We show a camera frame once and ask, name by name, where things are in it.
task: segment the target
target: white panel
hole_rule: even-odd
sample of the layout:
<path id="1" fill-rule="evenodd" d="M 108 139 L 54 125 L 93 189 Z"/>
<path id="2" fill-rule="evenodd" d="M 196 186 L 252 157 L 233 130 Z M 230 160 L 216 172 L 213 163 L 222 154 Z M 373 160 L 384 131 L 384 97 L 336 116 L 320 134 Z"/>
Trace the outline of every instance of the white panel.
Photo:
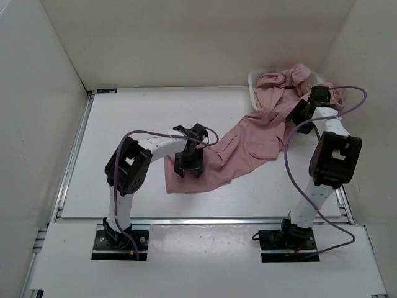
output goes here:
<path id="1" fill-rule="evenodd" d="M 151 226 L 148 260 L 93 261 L 95 224 L 53 224 L 32 289 L 57 297 L 371 297 L 385 294 L 365 229 L 316 263 L 261 263 L 258 226 Z M 319 248 L 349 236 L 314 226 Z"/>
<path id="2" fill-rule="evenodd" d="M 356 221 L 365 224 L 392 297 L 397 297 L 397 2 L 358 0 L 325 61 L 322 74 L 340 84 L 368 91 L 368 101 L 344 116 L 347 130 L 363 140 L 350 185 Z M 351 106 L 361 99 L 352 91 Z"/>
<path id="3" fill-rule="evenodd" d="M 39 0 L 0 1 L 0 296 L 17 297 L 86 95 Z"/>
<path id="4" fill-rule="evenodd" d="M 87 88 L 245 86 L 316 70 L 354 0 L 42 0 Z"/>
<path id="5" fill-rule="evenodd" d="M 110 192 L 104 168 L 128 131 L 165 133 L 176 125 L 191 127 L 199 122 L 223 136 L 251 111 L 245 87 L 137 88 L 96 94 L 63 217 L 107 216 Z M 314 136 L 298 134 L 289 151 L 292 171 L 303 188 L 309 179 L 308 165 L 316 144 Z M 161 159 L 151 164 L 144 185 L 135 194 L 132 216 L 285 217 L 299 199 L 287 176 L 282 153 L 276 161 L 203 194 L 166 194 Z M 326 216 L 340 216 L 335 195 L 326 201 L 322 211 Z"/>

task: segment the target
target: pink cloth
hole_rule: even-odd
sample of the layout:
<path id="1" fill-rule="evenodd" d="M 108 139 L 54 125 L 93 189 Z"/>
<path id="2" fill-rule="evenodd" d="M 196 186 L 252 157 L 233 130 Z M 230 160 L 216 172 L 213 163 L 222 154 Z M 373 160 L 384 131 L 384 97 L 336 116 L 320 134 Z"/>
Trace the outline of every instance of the pink cloth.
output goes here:
<path id="1" fill-rule="evenodd" d="M 165 157 L 167 193 L 211 191 L 276 159 L 293 128 L 285 124 L 285 117 L 301 97 L 308 99 L 309 75 L 302 64 L 266 73 L 256 88 L 263 108 L 245 115 L 218 144 L 204 148 L 204 173 L 199 178 L 188 171 L 181 178 L 174 172 L 174 158 Z M 341 105 L 343 92 L 331 94 L 331 100 Z"/>

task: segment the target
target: laundry basket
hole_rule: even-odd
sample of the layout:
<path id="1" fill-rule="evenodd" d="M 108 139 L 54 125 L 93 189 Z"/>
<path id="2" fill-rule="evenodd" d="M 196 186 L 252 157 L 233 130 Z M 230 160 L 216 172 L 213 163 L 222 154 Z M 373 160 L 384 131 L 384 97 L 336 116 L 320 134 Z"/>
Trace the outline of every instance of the laundry basket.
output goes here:
<path id="1" fill-rule="evenodd" d="M 252 70 L 248 74 L 248 88 L 249 88 L 249 96 L 251 98 L 252 106 L 254 107 L 255 110 L 258 110 L 261 108 L 261 104 L 257 100 L 256 97 L 256 84 L 258 81 L 263 77 L 263 75 L 268 72 L 269 70 Z M 322 83 L 323 80 L 320 78 L 320 76 L 312 71 L 309 76 L 309 87 L 312 87 L 313 85 L 317 83 Z"/>

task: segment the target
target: white tabletop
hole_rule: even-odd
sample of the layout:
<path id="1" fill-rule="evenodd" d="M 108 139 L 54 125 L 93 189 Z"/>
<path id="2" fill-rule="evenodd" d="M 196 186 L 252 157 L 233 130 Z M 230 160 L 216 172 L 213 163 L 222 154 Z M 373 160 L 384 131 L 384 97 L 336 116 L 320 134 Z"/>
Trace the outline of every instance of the white tabletop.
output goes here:
<path id="1" fill-rule="evenodd" d="M 247 87 L 133 88 L 96 94 L 62 217 L 107 216 L 110 192 L 104 168 L 126 132 L 166 133 L 176 125 L 191 127 L 199 122 L 223 136 L 251 111 Z M 315 137 L 298 134 L 290 147 L 290 165 L 303 188 L 316 144 Z M 202 194 L 166 194 L 164 162 L 158 160 L 149 167 L 144 185 L 134 196 L 132 217 L 284 217 L 299 198 L 287 176 L 282 152 L 277 160 Z M 335 194 L 321 210 L 328 217 L 341 215 Z"/>
<path id="2" fill-rule="evenodd" d="M 367 233 L 344 225 L 355 243 L 314 263 L 261 263 L 252 225 L 152 225 L 147 261 L 91 260 L 96 224 L 48 228 L 32 289 L 57 297 L 363 298 L 386 294 Z M 350 240 L 315 225 L 318 249 Z"/>

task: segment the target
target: wall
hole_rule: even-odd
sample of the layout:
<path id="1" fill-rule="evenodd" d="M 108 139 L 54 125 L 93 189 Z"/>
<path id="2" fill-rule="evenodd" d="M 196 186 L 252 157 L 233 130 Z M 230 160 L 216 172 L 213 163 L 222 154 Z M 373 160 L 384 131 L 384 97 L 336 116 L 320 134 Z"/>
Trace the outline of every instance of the wall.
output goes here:
<path id="1" fill-rule="evenodd" d="M 368 91 L 362 108 L 344 117 L 363 148 L 347 188 L 354 217 L 367 226 L 391 297 L 397 297 L 397 1 L 358 0 L 324 61 L 322 74 Z M 349 105 L 361 94 L 351 92 Z"/>
<path id="2" fill-rule="evenodd" d="M 245 86 L 317 69 L 354 0 L 42 0 L 88 89 Z"/>
<path id="3" fill-rule="evenodd" d="M 39 0 L 0 10 L 0 297 L 18 297 L 86 94 Z"/>

